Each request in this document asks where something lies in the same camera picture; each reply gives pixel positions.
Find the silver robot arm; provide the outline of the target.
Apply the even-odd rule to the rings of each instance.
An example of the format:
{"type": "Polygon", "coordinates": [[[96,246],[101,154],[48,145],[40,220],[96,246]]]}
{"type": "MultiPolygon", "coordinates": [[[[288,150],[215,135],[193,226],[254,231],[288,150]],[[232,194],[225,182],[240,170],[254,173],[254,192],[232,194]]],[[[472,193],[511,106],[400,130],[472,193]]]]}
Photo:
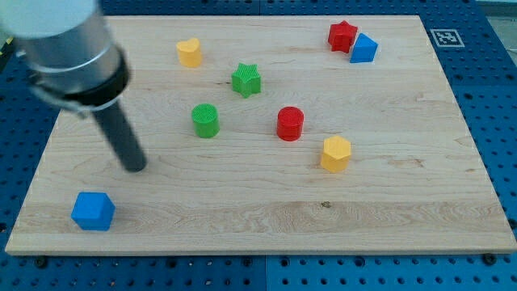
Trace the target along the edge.
{"type": "Polygon", "coordinates": [[[124,52],[95,0],[2,0],[1,27],[46,103],[83,116],[109,108],[128,85],[124,52]]]}

